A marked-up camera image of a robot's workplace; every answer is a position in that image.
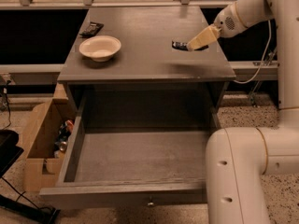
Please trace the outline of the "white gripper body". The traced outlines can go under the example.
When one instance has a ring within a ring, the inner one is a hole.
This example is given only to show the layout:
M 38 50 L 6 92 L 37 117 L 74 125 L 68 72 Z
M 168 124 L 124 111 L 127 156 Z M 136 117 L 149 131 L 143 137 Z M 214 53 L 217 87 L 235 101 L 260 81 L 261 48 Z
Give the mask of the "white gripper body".
M 236 3 L 220 12 L 214 20 L 214 25 L 220 29 L 220 37 L 223 38 L 234 37 L 247 29 L 237 14 Z

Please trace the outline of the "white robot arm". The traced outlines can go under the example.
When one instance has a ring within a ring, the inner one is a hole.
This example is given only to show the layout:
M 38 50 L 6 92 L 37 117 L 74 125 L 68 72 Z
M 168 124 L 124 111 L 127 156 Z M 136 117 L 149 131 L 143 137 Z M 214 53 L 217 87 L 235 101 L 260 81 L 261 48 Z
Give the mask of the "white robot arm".
M 218 38 L 239 35 L 261 22 L 276 22 L 278 124 L 227 127 L 206 145 L 209 224 L 271 224 L 262 175 L 299 170 L 299 0 L 236 0 L 187 43 L 194 51 Z

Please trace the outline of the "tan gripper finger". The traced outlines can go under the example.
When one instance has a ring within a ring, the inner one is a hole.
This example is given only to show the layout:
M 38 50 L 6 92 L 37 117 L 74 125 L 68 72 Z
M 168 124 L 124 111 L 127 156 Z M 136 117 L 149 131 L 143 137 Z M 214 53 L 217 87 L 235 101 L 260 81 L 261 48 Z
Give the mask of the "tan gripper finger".
M 221 29 L 215 25 L 209 25 L 202 32 L 196 35 L 191 41 L 187 43 L 187 50 L 194 51 L 207 46 L 218 40 L 221 34 Z

